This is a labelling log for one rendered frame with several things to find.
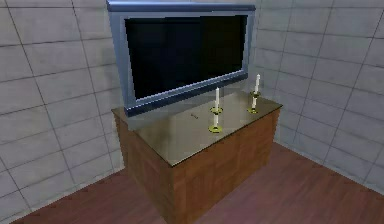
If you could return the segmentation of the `white candle on gold holder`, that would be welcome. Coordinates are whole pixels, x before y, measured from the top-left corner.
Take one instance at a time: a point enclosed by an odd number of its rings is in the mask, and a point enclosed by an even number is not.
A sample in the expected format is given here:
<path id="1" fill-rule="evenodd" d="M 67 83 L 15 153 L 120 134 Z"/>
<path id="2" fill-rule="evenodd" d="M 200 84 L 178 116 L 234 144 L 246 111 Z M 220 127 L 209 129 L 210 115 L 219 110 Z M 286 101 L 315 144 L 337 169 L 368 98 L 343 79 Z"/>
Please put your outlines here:
<path id="1" fill-rule="evenodd" d="M 256 75 L 256 80 L 255 80 L 254 91 L 251 92 L 251 95 L 252 95 L 252 103 L 251 103 L 251 107 L 247 109 L 247 111 L 248 111 L 249 113 L 251 113 L 251 114 L 256 114 L 256 113 L 257 113 L 256 106 L 257 106 L 257 99 L 258 99 L 258 97 L 259 97 L 260 78 L 261 78 L 261 75 L 260 75 L 260 74 L 257 74 L 257 75 Z"/>
<path id="2" fill-rule="evenodd" d="M 219 126 L 219 114 L 221 110 L 219 108 L 220 103 L 220 89 L 216 88 L 215 90 L 215 106 L 211 109 L 213 113 L 213 124 L 209 127 L 211 133 L 220 133 L 222 128 Z"/>

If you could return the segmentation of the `grey framed television set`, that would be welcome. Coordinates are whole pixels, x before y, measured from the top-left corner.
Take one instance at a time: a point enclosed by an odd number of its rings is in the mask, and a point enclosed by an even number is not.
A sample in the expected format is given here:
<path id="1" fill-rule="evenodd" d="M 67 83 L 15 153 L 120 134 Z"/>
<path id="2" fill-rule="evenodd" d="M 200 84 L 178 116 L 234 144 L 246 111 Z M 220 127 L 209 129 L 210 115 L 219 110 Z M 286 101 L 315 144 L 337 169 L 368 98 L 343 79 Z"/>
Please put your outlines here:
<path id="1" fill-rule="evenodd" d="M 253 4 L 106 0 L 133 117 L 248 77 Z"/>

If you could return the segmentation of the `brown wooden stand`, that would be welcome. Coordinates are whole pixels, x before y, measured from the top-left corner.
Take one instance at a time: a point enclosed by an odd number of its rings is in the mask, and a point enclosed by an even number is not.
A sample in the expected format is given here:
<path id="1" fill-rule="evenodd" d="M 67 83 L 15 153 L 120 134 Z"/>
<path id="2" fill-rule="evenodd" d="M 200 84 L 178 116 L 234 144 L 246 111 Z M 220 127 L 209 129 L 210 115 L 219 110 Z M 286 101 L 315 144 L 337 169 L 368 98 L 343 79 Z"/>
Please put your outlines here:
<path id="1" fill-rule="evenodd" d="M 167 224 L 193 224 L 268 163 L 281 105 L 260 97 L 251 114 L 251 101 L 245 92 L 220 100 L 220 133 L 209 131 L 211 102 L 135 131 L 123 108 L 112 110 L 124 166 Z"/>

